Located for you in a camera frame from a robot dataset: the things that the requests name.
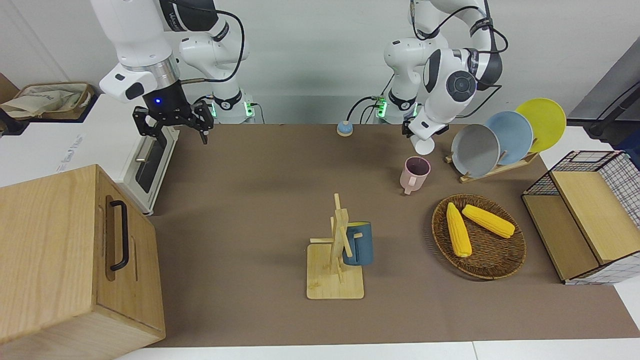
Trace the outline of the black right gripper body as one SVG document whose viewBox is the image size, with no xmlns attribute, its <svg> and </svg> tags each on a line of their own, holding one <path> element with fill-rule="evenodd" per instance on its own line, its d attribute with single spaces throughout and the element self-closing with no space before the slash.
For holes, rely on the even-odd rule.
<svg viewBox="0 0 640 360">
<path fill-rule="evenodd" d="M 149 116 L 164 125 L 186 125 L 193 117 L 193 109 L 183 91 L 182 82 L 148 92 L 142 96 Z"/>
</svg>

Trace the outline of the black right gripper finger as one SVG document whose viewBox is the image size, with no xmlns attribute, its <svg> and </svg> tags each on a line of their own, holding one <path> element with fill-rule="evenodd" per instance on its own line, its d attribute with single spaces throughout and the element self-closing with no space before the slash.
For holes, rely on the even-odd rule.
<svg viewBox="0 0 640 360">
<path fill-rule="evenodd" d="M 149 110 L 142 106 L 135 106 L 132 112 L 135 127 L 138 133 L 143 137 L 151 137 L 157 141 L 160 146 L 165 149 L 167 147 L 167 139 L 163 134 L 164 123 L 156 121 L 153 125 L 148 123 L 147 118 L 150 117 Z"/>
<path fill-rule="evenodd" d="M 210 105 L 206 101 L 196 101 L 190 105 L 190 128 L 199 133 L 202 144 L 208 144 L 208 134 L 214 128 L 214 116 L 212 115 Z"/>
</svg>

